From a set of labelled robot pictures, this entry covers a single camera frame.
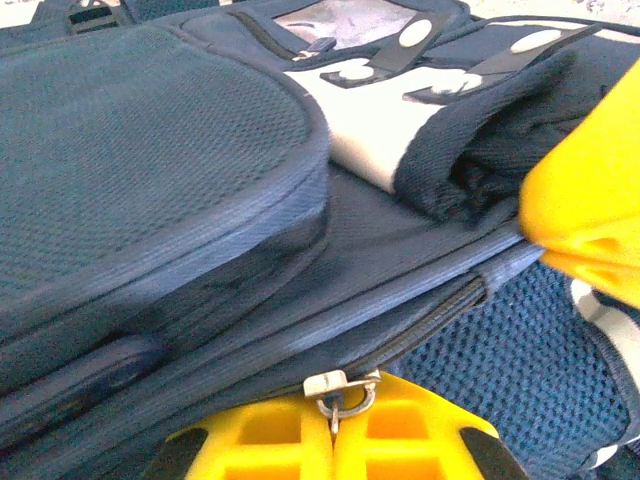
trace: padded compartment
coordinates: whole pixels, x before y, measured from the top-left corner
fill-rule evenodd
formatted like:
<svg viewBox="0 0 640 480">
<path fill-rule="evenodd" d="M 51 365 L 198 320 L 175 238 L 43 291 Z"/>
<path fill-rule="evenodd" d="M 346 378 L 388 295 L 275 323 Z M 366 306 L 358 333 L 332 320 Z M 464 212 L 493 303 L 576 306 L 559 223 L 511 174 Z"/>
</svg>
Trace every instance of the padded compartment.
<svg viewBox="0 0 640 480">
<path fill-rule="evenodd" d="M 324 119 L 277 72 L 153 27 L 7 52 L 0 71 L 1 391 L 325 210 Z"/>
</svg>

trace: white patch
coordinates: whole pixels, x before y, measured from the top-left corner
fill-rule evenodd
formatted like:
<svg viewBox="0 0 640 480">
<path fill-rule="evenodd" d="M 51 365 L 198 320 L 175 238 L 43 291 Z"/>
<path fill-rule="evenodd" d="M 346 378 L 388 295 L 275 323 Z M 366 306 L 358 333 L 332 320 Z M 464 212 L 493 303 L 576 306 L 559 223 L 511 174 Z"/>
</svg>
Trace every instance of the white patch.
<svg viewBox="0 0 640 480">
<path fill-rule="evenodd" d="M 400 159 L 416 133 L 442 105 L 408 102 L 403 94 L 461 78 L 463 70 L 420 67 L 390 80 L 344 89 L 319 77 L 362 68 L 352 59 L 305 72 L 286 72 L 318 102 L 331 130 L 332 158 L 373 185 L 393 192 Z"/>
</svg>

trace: zipper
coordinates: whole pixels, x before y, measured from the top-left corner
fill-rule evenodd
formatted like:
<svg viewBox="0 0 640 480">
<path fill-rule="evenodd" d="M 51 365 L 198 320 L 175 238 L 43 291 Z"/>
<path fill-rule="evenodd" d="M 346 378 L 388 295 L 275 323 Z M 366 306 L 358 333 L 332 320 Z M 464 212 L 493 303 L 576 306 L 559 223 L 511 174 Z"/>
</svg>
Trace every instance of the zipper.
<svg viewBox="0 0 640 480">
<path fill-rule="evenodd" d="M 382 381 L 378 365 L 389 365 L 404 353 L 420 346 L 450 320 L 477 305 L 484 296 L 484 282 L 476 278 L 432 313 L 393 340 L 386 342 L 383 347 L 352 362 L 344 370 L 334 370 L 305 379 L 302 384 L 304 396 L 315 400 L 318 410 L 329 421 L 332 441 L 335 443 L 340 420 L 360 415 L 373 406 L 376 400 L 376 385 Z M 363 370 L 368 370 L 368 373 L 362 375 Z M 353 380 L 347 379 L 346 372 L 355 375 L 349 377 Z M 364 399 L 355 407 L 345 410 L 344 393 L 351 388 L 362 388 Z"/>
<path fill-rule="evenodd" d="M 349 378 L 358 379 L 356 382 L 362 384 L 361 379 L 368 378 L 371 373 L 378 368 L 384 368 L 391 365 L 402 357 L 405 353 L 414 350 L 422 345 L 428 338 L 432 337 L 437 331 L 449 323 L 449 321 L 462 315 L 469 309 L 475 307 L 486 296 L 486 288 L 481 278 L 471 280 L 467 285 L 461 288 L 455 295 L 451 296 L 442 305 L 437 307 L 433 312 L 426 315 L 422 320 L 415 323 L 412 327 L 405 330 L 402 334 L 389 342 L 386 342 L 380 348 L 360 357 L 348 365 L 341 368 L 343 375 Z M 334 376 L 334 372 L 327 372 L 320 375 L 309 377 L 305 380 L 313 379 L 321 376 Z M 303 384 L 291 385 L 280 388 L 268 394 L 261 400 L 267 400 L 285 395 L 296 394 L 304 391 Z"/>
<path fill-rule="evenodd" d="M 278 43 L 271 34 L 269 34 L 269 32 L 267 32 L 267 30 L 265 30 L 265 28 L 248 13 L 228 12 L 228 14 L 242 23 L 249 33 L 251 33 L 251 35 L 253 35 L 253 37 L 260 42 L 264 48 L 284 60 L 294 62 L 307 60 L 309 58 L 316 57 L 321 53 L 332 50 L 337 43 L 337 40 L 333 37 L 323 37 L 317 39 L 304 50 L 296 52 Z"/>
</svg>

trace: clear plastic window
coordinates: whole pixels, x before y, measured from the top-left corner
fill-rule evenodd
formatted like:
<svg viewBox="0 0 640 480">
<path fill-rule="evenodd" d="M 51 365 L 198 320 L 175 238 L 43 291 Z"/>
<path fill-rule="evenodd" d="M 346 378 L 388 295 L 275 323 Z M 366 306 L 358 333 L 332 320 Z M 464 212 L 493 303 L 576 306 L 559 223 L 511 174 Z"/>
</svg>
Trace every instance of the clear plastic window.
<svg viewBox="0 0 640 480">
<path fill-rule="evenodd" d="M 309 43 L 334 37 L 341 49 L 397 33 L 415 14 L 385 0 L 322 0 L 275 21 Z"/>
</svg>

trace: black strap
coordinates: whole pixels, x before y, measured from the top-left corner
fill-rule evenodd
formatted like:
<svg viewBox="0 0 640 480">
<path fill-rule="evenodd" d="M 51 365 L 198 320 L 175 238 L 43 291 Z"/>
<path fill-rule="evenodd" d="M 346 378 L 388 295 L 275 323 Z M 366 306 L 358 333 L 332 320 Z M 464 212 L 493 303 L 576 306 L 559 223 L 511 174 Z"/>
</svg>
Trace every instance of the black strap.
<svg viewBox="0 0 640 480">
<path fill-rule="evenodd" d="M 474 23 L 464 25 L 452 32 L 443 33 L 431 46 L 431 48 L 444 45 L 445 43 L 453 42 L 459 38 L 465 37 L 471 33 L 482 30 L 484 27 L 492 23 L 509 23 L 509 22 L 564 22 L 575 23 L 578 25 L 595 25 L 598 24 L 604 30 L 611 30 L 612 32 L 624 33 L 625 35 L 631 35 L 640 37 L 640 27 L 634 27 L 631 25 L 622 25 L 619 23 L 601 22 L 599 20 L 589 20 L 586 18 L 575 17 L 554 17 L 554 16 L 541 16 L 541 15 L 509 15 L 504 17 L 495 18 L 480 18 L 472 16 Z"/>
<path fill-rule="evenodd" d="M 133 23 L 122 4 L 119 7 L 112 7 L 102 0 L 92 1 L 88 7 L 77 5 L 72 7 L 68 19 L 72 35 Z"/>
<path fill-rule="evenodd" d="M 169 440 L 142 480 L 183 480 L 208 436 L 205 429 L 194 428 Z"/>
<path fill-rule="evenodd" d="M 355 88 L 400 75 L 413 67 L 416 60 L 422 57 L 440 37 L 451 20 L 450 16 L 418 13 L 402 30 L 392 36 L 387 45 L 381 48 L 371 60 L 359 67 L 360 71 L 355 75 L 340 71 L 322 73 L 320 77 L 342 88 Z M 412 34 L 416 35 L 415 43 L 407 43 Z"/>
<path fill-rule="evenodd" d="M 543 45 L 533 47 L 522 52 L 513 51 L 511 49 L 503 50 L 496 55 L 493 55 L 478 65 L 474 66 L 466 72 L 467 78 L 475 76 L 478 80 L 476 84 L 469 85 L 470 88 L 465 88 L 464 82 L 461 82 L 454 91 L 438 91 L 434 86 L 429 86 L 414 92 L 404 94 L 406 100 L 417 101 L 421 103 L 431 103 L 438 105 L 446 105 L 456 100 L 466 98 L 475 93 L 491 88 L 495 84 L 518 74 L 522 70 L 535 65 L 554 53 L 558 52 L 562 48 L 570 45 L 582 38 L 591 36 L 602 29 L 600 24 L 594 24 L 588 27 L 579 28 L 576 30 L 568 30 L 559 32 L 558 38 L 544 43 Z"/>
<path fill-rule="evenodd" d="M 497 438 L 472 427 L 460 430 L 460 436 L 486 480 L 529 480 L 509 449 Z"/>
</svg>

